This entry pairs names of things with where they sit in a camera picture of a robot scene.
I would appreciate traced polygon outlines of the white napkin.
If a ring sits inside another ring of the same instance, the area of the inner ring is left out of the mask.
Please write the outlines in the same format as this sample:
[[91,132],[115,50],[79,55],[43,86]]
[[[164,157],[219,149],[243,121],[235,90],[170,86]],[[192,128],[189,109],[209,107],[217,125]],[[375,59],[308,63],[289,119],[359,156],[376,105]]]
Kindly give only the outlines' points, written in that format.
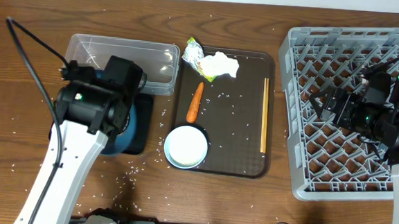
[[239,64],[236,59],[228,58],[223,52],[216,52],[215,55],[208,55],[197,61],[200,71],[207,77],[229,75],[236,78]]

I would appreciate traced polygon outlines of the foil snack wrapper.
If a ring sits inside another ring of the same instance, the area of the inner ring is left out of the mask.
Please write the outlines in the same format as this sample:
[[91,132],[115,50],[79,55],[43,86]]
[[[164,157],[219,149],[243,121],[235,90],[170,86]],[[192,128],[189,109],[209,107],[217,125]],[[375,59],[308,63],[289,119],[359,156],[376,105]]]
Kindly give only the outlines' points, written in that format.
[[197,73],[199,73],[202,77],[207,79],[209,82],[213,82],[215,80],[215,76],[207,76],[200,69],[198,65],[198,61],[204,58],[204,52],[201,45],[195,40],[194,37],[190,37],[187,40],[187,47],[184,49],[184,53],[182,59],[187,62]]

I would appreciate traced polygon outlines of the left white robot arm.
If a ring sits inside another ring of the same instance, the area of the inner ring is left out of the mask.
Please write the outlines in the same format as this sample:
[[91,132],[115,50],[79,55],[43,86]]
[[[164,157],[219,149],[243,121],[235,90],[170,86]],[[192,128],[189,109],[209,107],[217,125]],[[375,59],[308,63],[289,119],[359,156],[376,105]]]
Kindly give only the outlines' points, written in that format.
[[46,104],[54,121],[48,150],[15,224],[69,224],[93,163],[128,110],[120,92],[79,83]]

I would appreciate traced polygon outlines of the dark blue plate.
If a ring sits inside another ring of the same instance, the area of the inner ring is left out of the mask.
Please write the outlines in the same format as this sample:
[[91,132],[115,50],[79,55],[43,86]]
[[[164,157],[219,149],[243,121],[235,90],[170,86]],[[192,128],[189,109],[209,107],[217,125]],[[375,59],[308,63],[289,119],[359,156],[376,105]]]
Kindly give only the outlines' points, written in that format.
[[88,103],[87,111],[85,112],[85,120],[89,125],[94,121],[96,125],[93,126],[93,131],[100,130],[108,136],[105,148],[101,153],[105,155],[114,155],[119,153],[127,153],[136,135],[137,120],[136,109],[134,107],[134,98],[139,92],[138,87],[144,73],[129,75],[127,77],[127,92],[122,96],[117,95],[112,99],[112,102],[107,102],[105,98],[105,90],[99,89],[103,85],[100,80],[103,80],[104,71],[96,70],[95,92],[102,93],[103,98],[97,99],[91,96],[91,102]]

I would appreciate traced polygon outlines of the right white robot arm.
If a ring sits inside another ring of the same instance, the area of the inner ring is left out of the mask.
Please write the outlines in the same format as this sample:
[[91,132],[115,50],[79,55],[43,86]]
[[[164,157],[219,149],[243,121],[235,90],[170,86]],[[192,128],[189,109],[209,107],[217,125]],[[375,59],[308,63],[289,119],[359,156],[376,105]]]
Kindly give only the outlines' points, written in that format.
[[317,116],[387,147],[393,183],[393,224],[399,224],[399,95],[366,90],[363,95],[330,87],[310,95]]

